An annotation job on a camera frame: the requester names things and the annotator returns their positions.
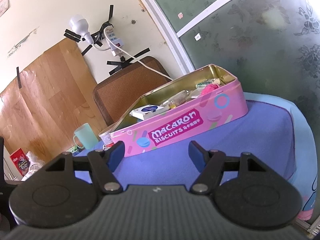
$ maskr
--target small sticker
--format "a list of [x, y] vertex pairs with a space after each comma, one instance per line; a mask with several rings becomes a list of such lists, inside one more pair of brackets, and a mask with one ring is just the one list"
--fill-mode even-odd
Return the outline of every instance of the small sticker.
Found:
[[141, 112], [153, 112], [156, 111], [158, 106], [147, 106], [143, 109], [141, 109]]
[[201, 39], [200, 33], [198, 33], [198, 34], [195, 36], [195, 39], [196, 39], [196, 41], [199, 41], [199, 39]]

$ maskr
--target pink tin box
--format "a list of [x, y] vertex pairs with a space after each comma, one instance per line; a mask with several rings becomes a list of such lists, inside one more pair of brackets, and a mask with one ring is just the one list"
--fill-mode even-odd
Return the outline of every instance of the pink tin box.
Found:
[[[148, 104], [160, 105], [182, 90], [220, 78], [223, 86], [165, 113], [137, 123], [130, 111]], [[125, 157], [151, 151], [213, 129], [247, 114], [248, 108], [238, 79], [216, 65], [207, 65], [141, 96], [111, 130], [114, 143], [123, 141]]]

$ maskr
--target brown chair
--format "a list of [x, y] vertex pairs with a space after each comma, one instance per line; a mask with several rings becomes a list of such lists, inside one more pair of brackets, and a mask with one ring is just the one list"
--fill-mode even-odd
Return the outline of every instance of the brown chair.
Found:
[[[147, 56], [141, 61], [168, 75], [155, 58]], [[168, 78], [135, 62], [99, 83], [93, 90], [93, 99], [109, 126], [118, 121], [140, 96], [169, 81]]]

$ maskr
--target circular plate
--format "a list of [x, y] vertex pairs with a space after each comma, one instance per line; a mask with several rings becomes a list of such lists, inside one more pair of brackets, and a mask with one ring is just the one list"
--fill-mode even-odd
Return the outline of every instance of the circular plate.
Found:
[[299, 192], [268, 172], [249, 172], [223, 183], [214, 201], [229, 220], [254, 229], [281, 228], [294, 220], [301, 208]]
[[10, 195], [10, 209], [19, 224], [64, 227], [82, 220], [95, 208], [97, 194], [91, 184], [61, 177], [59, 172], [46, 173], [45, 178], [31, 177]]

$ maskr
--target white cable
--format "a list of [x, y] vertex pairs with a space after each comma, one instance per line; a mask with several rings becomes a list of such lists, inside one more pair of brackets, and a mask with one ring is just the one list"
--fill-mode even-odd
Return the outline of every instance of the white cable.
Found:
[[[112, 41], [109, 39], [109, 37], [108, 37], [108, 34], [107, 34], [107, 32], [106, 32], [106, 29], [103, 30], [103, 33], [104, 33], [105, 38], [106, 38], [111, 44], [113, 44], [113, 42], [112, 42]], [[147, 69], [150, 69], [150, 70], [158, 73], [159, 75], [162, 75], [162, 76], [164, 76], [164, 77], [166, 77], [166, 78], [168, 78], [168, 79], [170, 79], [170, 80], [173, 80], [172, 78], [168, 77], [167, 75], [165, 75], [165, 74], [163, 74], [163, 73], [161, 73], [161, 72], [159, 72], [159, 71], [157, 71], [157, 70], [155, 70], [155, 69], [153, 69], [153, 68], [151, 68], [151, 67], [148, 67], [146, 64], [144, 64], [143, 62], [141, 62], [140, 60], [138, 60], [138, 59], [135, 58], [134, 56], [131, 56], [131, 55], [130, 55], [128, 52], [126, 52], [124, 49], [121, 49], [120, 47], [116, 46], [115, 44], [113, 44], [113, 45], [114, 45], [117, 49], [119, 49], [119, 50], [121, 50], [122, 52], [124, 52], [125, 54], [127, 54], [129, 57], [132, 57], [132, 58], [134, 58], [135, 60], [137, 60], [141, 65], [143, 65], [143, 66], [146, 67]]]
[[110, 46], [108, 48], [104, 48], [104, 49], [98, 48], [94, 43], [91, 44], [91, 46], [94, 47], [96, 50], [99, 50], [99, 51], [106, 51], [106, 50], [110, 49]]

